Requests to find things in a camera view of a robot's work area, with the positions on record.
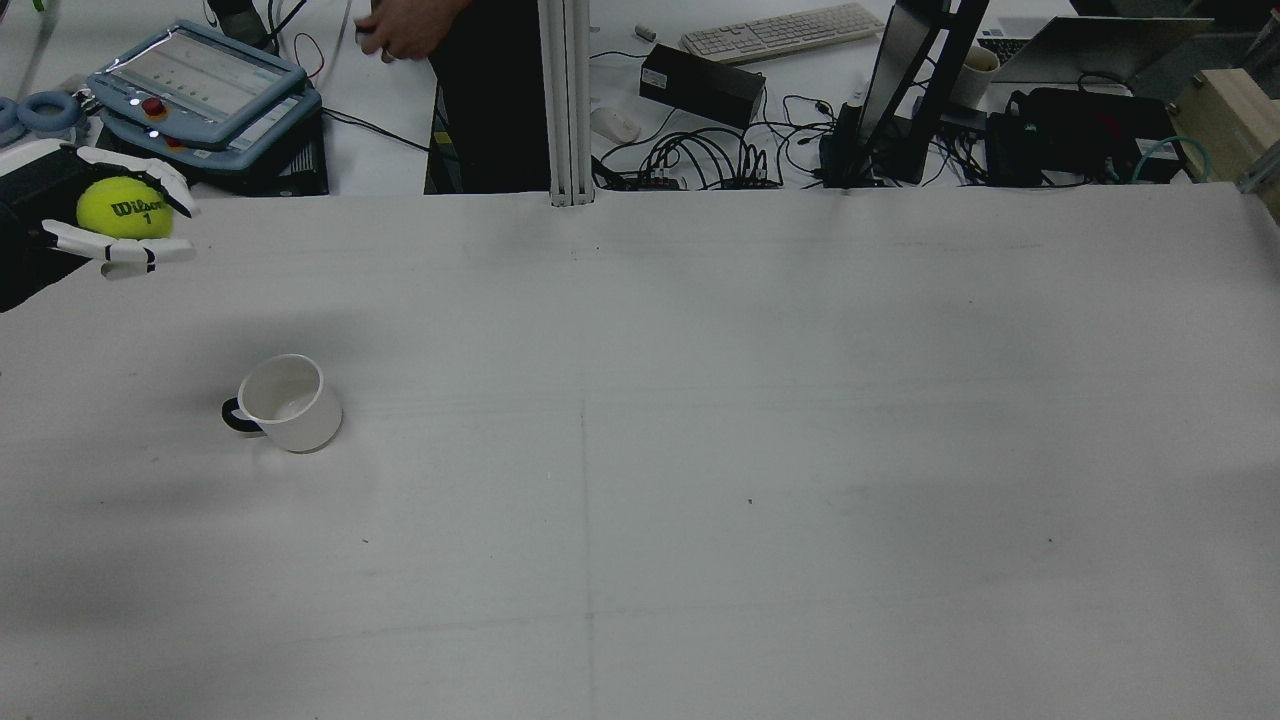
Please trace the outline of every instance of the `tennis ball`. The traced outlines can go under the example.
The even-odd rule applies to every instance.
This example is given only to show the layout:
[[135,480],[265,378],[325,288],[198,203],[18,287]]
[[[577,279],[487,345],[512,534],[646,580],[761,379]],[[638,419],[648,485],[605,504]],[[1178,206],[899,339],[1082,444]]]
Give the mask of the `tennis ball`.
[[76,201],[76,224],[111,237],[169,237],[173,208],[140,179],[106,178],[88,186]]

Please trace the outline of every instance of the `laptop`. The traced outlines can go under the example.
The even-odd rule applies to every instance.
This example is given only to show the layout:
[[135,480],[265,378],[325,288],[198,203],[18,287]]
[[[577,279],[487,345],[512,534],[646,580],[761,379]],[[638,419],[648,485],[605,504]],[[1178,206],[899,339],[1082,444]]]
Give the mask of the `laptop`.
[[[992,82],[1075,83],[1085,73],[1106,73],[1120,82],[1208,29],[1211,18],[1057,17],[1027,33],[1029,18],[1001,18],[977,42],[1000,58]],[[1108,82],[1085,77],[1085,82]]]

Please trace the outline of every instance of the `computer mouse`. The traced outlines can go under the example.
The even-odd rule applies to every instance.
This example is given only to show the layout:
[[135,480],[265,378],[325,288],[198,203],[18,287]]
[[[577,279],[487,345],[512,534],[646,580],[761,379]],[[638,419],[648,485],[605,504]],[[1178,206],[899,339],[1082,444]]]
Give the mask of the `computer mouse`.
[[591,131],[603,135],[613,142],[635,142],[640,137],[639,123],[617,108],[607,105],[591,110]]

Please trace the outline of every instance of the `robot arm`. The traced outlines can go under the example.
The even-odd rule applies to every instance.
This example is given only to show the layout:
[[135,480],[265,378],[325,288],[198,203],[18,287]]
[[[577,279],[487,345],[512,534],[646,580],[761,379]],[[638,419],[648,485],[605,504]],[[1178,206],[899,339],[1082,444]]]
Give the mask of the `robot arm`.
[[[110,279],[146,274],[156,263],[195,256],[178,238],[114,238],[76,227],[76,201],[92,183],[134,177],[164,195],[178,213],[198,214],[187,182],[169,164],[40,140],[0,154],[0,311],[83,264],[104,260]],[[65,258],[70,254],[77,258]]]

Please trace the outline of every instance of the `mug handle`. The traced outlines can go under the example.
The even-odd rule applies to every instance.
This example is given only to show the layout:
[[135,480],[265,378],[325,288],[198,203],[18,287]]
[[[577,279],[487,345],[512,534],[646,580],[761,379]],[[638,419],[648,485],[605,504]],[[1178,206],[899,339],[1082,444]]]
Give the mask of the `mug handle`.
[[246,420],[243,418],[237,418],[236,415],[232,415],[232,413],[234,413],[237,410],[239,410],[239,400],[238,398],[229,397],[229,398],[227,398],[227,402],[223,402],[223,421],[227,423],[228,428],[230,428],[230,429],[233,429],[233,430],[236,430],[238,433],[260,433],[260,432],[262,432],[262,425],[259,425],[253,420]]

